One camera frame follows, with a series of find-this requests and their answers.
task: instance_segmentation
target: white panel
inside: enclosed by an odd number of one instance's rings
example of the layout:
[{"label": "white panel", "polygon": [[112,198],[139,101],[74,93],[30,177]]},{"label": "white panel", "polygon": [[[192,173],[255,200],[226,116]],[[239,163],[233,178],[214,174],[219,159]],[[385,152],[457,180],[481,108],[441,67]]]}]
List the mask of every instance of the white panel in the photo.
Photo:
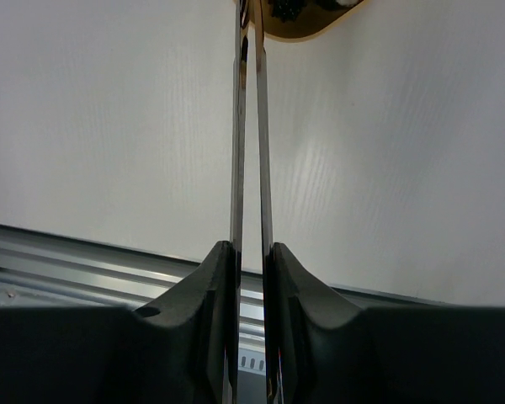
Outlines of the white panel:
[{"label": "white panel", "polygon": [[[232,27],[230,0],[0,0],[0,223],[201,259],[229,223]],[[266,47],[275,238],[330,284],[505,304],[505,0],[369,0]]]},{"label": "white panel", "polygon": [[505,303],[505,0],[371,0],[266,48],[275,239],[330,284]]},{"label": "white panel", "polygon": [[0,223],[196,259],[227,238],[233,16],[0,0]]}]

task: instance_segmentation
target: screw hole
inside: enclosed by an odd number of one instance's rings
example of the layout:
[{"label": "screw hole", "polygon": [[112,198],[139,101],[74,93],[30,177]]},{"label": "screw hole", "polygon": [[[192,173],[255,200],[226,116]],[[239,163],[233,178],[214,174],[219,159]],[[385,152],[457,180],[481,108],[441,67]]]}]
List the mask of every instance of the screw hole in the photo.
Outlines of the screw hole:
[{"label": "screw hole", "polygon": [[161,311],[159,309],[157,309],[156,307],[143,306],[143,307],[139,307],[138,309],[136,309],[135,313],[138,314],[142,318],[148,318],[148,317],[153,317],[153,316],[156,316],[157,314],[160,314]]}]

